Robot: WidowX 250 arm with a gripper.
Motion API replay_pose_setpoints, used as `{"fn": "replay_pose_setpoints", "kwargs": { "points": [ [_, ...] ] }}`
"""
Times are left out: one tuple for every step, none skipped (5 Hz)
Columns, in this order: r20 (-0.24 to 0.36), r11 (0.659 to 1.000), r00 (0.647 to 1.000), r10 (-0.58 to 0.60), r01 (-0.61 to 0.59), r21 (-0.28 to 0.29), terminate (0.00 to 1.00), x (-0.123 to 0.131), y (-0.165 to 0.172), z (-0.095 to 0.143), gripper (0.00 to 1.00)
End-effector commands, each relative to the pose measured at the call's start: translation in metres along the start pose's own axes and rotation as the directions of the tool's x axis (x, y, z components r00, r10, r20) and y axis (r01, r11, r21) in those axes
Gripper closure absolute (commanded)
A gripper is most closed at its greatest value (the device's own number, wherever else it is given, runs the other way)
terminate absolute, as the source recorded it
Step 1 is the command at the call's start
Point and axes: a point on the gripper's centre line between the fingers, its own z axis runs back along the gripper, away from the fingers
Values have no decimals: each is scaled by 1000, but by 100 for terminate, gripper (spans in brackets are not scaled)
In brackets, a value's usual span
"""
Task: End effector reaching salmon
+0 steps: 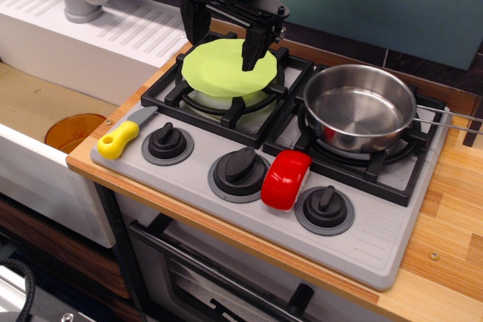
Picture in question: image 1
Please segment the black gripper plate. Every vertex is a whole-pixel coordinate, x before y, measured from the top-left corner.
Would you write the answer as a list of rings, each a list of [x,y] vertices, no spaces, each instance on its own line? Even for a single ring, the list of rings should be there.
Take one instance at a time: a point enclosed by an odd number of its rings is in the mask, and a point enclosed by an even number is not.
[[[241,69],[249,72],[277,40],[290,11],[279,0],[180,0],[180,13],[192,44],[205,39],[213,14],[246,28]]]

